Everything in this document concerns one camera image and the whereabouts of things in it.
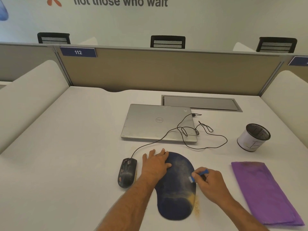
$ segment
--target hand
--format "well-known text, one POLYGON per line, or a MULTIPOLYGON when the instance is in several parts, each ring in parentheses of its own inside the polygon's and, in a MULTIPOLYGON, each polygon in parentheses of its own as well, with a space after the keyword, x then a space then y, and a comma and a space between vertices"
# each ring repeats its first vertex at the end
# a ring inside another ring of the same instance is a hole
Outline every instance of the hand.
POLYGON ((233 197, 222 178, 221 172, 208 169, 209 173, 205 174, 206 181, 198 175, 198 173, 206 169, 207 168, 200 167, 192 173, 192 177, 195 179, 206 198, 216 203, 218 206, 233 201, 233 197))
POLYGON ((169 152, 163 148, 160 153, 154 155, 155 149, 150 151, 149 158, 147 154, 142 156, 141 177, 145 177, 148 182, 157 184, 157 182, 166 174, 167 168, 171 167, 170 163, 165 163, 169 152))

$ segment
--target closed laptop lid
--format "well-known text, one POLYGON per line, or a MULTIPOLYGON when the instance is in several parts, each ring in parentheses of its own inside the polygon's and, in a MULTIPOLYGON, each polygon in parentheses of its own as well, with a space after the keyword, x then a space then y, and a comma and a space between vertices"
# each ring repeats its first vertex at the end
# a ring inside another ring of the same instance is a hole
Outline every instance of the closed laptop lid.
MULTIPOLYGON (((131 104, 123 126, 122 138, 159 140, 169 130, 176 128, 185 116, 191 114, 189 107, 131 104)), ((195 128, 193 117, 187 116, 179 127, 195 128)), ((197 142, 196 132, 185 128, 188 136, 183 134, 185 142, 197 142)), ((175 129, 163 139, 182 142, 182 135, 175 129)))

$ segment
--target purple cloth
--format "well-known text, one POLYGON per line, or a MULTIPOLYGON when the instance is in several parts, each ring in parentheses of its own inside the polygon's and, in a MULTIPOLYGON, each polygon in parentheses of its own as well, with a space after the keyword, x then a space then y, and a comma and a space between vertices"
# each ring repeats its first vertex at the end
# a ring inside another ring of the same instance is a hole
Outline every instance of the purple cloth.
POLYGON ((249 209, 260 223, 305 225, 264 163, 232 162, 231 165, 249 209))

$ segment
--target mouse pad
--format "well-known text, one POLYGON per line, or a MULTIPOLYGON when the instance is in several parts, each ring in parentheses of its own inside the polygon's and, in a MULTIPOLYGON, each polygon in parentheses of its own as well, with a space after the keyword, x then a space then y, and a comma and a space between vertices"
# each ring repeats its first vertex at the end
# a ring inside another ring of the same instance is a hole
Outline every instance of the mouse pad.
POLYGON ((183 220, 195 203, 196 184, 189 180, 194 168, 187 158, 175 152, 169 152, 166 163, 172 167, 155 186, 158 211, 168 220, 183 220))

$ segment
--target gray metal flap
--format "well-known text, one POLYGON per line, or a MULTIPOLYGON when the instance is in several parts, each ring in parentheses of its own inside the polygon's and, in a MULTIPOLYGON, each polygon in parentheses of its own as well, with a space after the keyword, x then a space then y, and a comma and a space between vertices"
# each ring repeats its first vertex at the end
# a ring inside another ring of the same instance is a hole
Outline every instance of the gray metal flap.
POLYGON ((242 112, 236 101, 231 98, 162 96, 162 105, 190 107, 191 109, 207 109, 242 112))

